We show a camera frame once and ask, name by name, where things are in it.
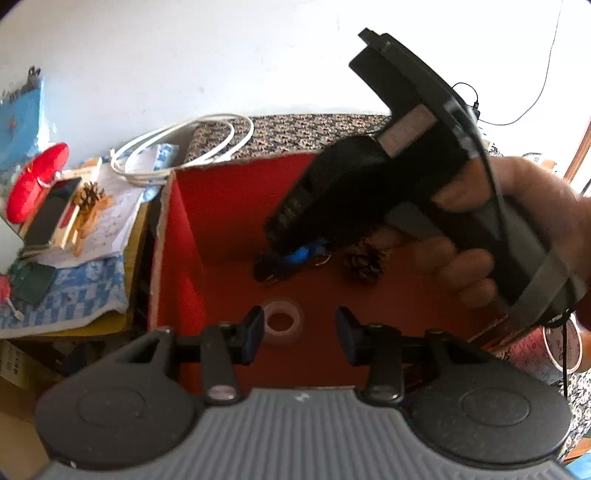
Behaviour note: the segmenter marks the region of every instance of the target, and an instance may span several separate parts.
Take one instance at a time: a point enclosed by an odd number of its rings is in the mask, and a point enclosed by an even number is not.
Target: white cable
[[[241,139],[232,148],[230,148],[227,152],[225,152],[220,157],[215,158],[214,155],[216,155],[219,151],[224,149],[234,137],[235,129],[233,125],[228,121],[232,119],[242,119],[247,121],[249,124],[248,133],[246,133],[244,138]],[[155,144],[159,140],[162,140],[163,138],[173,133],[176,133],[177,131],[183,128],[194,127],[198,124],[211,122],[218,122],[220,124],[228,126],[230,128],[230,133],[228,133],[228,136],[219,145],[217,145],[215,148],[212,148],[210,151],[178,167],[164,168],[158,171],[126,171],[125,166],[127,162],[130,161],[131,163],[133,163],[137,155],[144,149],[148,148],[150,145]],[[218,163],[230,160],[232,155],[236,153],[238,150],[240,150],[251,139],[252,134],[254,133],[254,129],[254,124],[252,123],[252,120],[250,118],[248,118],[247,116],[235,115],[232,113],[217,113],[215,115],[206,115],[192,118],[184,122],[180,122],[178,124],[169,125],[168,127],[157,128],[156,130],[152,130],[151,132],[148,132],[144,135],[140,135],[139,137],[134,138],[130,142],[127,142],[125,145],[123,145],[123,147],[117,150],[117,152],[111,150],[111,168],[113,168],[117,175],[124,177],[128,182],[132,183],[133,185],[137,185],[140,187],[164,185],[164,183],[166,183],[166,178],[170,175],[170,173],[173,170],[181,170],[183,168],[208,165],[210,163]],[[120,158],[126,151],[128,151],[132,147],[135,148],[126,160]]]

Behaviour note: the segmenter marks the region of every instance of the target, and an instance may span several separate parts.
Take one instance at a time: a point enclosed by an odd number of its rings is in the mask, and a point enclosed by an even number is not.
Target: red oval object
[[[6,203],[6,217],[9,222],[22,223],[33,211],[44,187],[51,184],[70,157],[70,148],[58,143],[33,158],[14,183]]]

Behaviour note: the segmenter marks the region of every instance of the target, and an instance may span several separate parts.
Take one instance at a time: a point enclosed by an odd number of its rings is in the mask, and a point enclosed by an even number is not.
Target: floral patterned cloth
[[[250,140],[233,158],[282,154],[298,150],[319,150],[347,135],[367,134],[383,128],[386,115],[352,115],[347,113],[308,113],[304,115],[266,115],[252,118],[255,130]],[[232,122],[235,136],[227,148],[235,145],[248,131],[248,124]],[[229,128],[212,122],[199,126],[187,151],[185,161],[192,160],[218,145]],[[501,155],[494,144],[489,153]],[[556,384],[562,392],[562,382]],[[591,428],[591,371],[574,374],[569,379],[569,404],[573,420],[569,436],[562,448],[563,458]]]

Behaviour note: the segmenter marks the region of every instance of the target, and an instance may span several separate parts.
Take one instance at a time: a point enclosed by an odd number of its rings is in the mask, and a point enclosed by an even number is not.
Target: gray gripper base
[[[109,472],[54,462],[37,478],[572,480],[550,460],[506,471],[455,463],[422,444],[400,412],[366,405],[351,389],[255,389],[233,407],[208,409],[181,445],[152,462]]]

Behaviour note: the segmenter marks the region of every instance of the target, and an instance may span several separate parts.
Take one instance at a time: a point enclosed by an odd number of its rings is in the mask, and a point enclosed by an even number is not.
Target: screw
[[[376,401],[392,401],[398,398],[398,393],[391,385],[374,385],[369,389],[368,396]]]
[[[236,398],[236,388],[230,385],[214,385],[207,391],[207,396],[212,400],[230,401]]]

